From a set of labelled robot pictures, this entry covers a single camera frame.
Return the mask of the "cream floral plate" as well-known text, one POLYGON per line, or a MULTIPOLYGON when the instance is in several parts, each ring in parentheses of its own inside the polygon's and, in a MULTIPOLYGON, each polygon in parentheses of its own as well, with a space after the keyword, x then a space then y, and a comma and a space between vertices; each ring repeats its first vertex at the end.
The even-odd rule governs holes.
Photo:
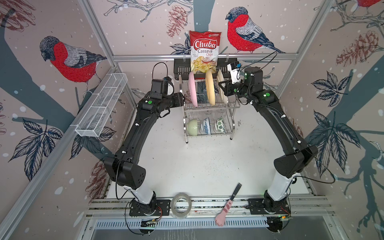
POLYGON ((228 98, 227 96, 225 96, 225 92, 223 91, 223 87, 224 87, 224 76, 223 76, 223 73, 221 70, 218 70, 218 73, 217 73, 217 82, 218 82, 218 87, 219 87, 219 94, 220 94, 220 98, 221 98, 221 101, 224 105, 227 105, 228 103, 228 98))

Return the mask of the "steel two-tier dish rack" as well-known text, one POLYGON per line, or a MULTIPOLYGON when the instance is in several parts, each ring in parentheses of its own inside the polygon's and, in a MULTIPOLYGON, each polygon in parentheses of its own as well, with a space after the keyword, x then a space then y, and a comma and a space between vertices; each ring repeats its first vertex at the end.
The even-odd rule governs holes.
POLYGON ((201 122, 199 127, 199 135, 195 137, 213 137, 213 136, 229 136, 230 140, 234 138, 235 133, 235 112, 236 109, 240 107, 240 103, 235 97, 227 97, 228 103, 224 105, 221 101, 219 94, 219 87, 217 82, 217 77, 214 78, 214 87, 215 87, 215 99, 216 104, 212 106, 207 97, 206 90, 206 77, 202 79, 195 79, 198 107, 194 107, 191 98, 190 98, 190 89, 189 89, 189 78, 183 80, 182 76, 179 76, 179 85, 180 92, 185 97, 185 103, 183 107, 183 124, 184 124, 184 139, 185 143, 189 142, 192 136, 189 136, 187 133, 187 124, 191 119, 198 119, 202 122, 205 118, 210 119, 211 124, 211 135, 205 135, 201 132, 201 122), (215 123, 218 118, 223 118, 226 133, 217 133, 215 130, 215 123))

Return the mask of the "yellow plate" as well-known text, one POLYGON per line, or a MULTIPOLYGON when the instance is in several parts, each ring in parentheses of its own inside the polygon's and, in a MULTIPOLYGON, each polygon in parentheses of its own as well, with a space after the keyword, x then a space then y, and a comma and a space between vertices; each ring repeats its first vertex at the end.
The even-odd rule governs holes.
POLYGON ((207 90, 207 97, 209 103, 214 106, 216 104, 215 99, 215 87, 214 87, 214 79, 211 69, 207 70, 206 72, 206 90, 207 90))

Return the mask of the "pink plate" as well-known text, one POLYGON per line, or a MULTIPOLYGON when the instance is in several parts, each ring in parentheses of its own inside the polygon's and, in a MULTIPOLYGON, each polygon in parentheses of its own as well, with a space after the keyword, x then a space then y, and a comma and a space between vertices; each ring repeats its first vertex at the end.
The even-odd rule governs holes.
POLYGON ((191 102, 194 107, 198 107, 198 100, 197 100, 197 93, 196 93, 196 86, 195 86, 195 77, 194 73, 189 73, 189 89, 190 89, 190 98, 191 102))

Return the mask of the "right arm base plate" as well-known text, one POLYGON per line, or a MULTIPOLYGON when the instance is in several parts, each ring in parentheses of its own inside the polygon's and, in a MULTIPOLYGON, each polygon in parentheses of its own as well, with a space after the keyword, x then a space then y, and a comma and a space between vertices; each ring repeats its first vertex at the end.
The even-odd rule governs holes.
POLYGON ((280 201, 272 201, 270 199, 248 199, 247 209, 251 215, 290 215, 291 208, 288 198, 285 197, 280 201))

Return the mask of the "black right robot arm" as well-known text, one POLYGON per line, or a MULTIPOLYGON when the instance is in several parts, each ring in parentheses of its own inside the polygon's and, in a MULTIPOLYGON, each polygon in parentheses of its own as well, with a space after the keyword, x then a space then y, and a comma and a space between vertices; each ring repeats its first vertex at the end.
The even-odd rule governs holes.
POLYGON ((284 204, 287 190, 294 178, 311 162, 318 153, 318 148, 309 145, 294 129, 276 94, 272 90, 264 89, 261 68, 245 68, 243 79, 240 78, 239 62, 229 64, 227 68, 231 79, 219 83, 225 96, 245 98, 270 125, 284 152, 284 156, 274 160, 276 173, 271 186, 264 194, 264 209, 274 213, 284 204))

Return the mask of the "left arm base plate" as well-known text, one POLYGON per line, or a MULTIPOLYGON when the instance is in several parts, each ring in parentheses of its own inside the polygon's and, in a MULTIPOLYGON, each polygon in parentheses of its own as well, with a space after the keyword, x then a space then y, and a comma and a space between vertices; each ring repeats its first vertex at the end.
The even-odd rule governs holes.
POLYGON ((127 209, 130 217, 168 216, 171 210, 171 200, 153 200, 148 205, 132 200, 127 209))

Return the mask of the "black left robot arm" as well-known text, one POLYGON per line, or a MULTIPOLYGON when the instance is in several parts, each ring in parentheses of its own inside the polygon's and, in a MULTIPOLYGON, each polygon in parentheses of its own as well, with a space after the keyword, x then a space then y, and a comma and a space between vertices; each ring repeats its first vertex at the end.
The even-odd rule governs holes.
POLYGON ((138 205, 150 212, 156 208, 156 194, 144 185, 146 170, 139 166, 141 151, 155 122, 184 103, 184 95, 175 92, 171 78, 153 79, 151 91, 137 104, 134 123, 122 146, 113 157, 104 158, 110 179, 130 191, 138 205))

